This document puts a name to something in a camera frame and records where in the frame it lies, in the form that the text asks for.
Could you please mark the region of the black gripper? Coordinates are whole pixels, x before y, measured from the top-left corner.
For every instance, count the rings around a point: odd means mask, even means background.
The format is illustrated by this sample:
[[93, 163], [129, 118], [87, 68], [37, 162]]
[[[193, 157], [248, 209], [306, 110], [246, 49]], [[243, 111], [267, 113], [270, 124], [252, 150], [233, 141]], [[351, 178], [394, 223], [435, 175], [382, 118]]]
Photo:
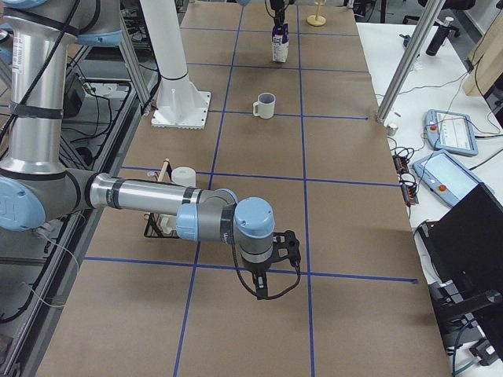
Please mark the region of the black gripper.
[[271, 262], [244, 262], [244, 267], [252, 274], [253, 283], [255, 285], [255, 293], [258, 300], [266, 299], [268, 297], [266, 273], [270, 269], [271, 265]]
[[274, 11], [275, 27], [282, 27], [284, 24], [285, 0], [270, 0], [270, 8]]

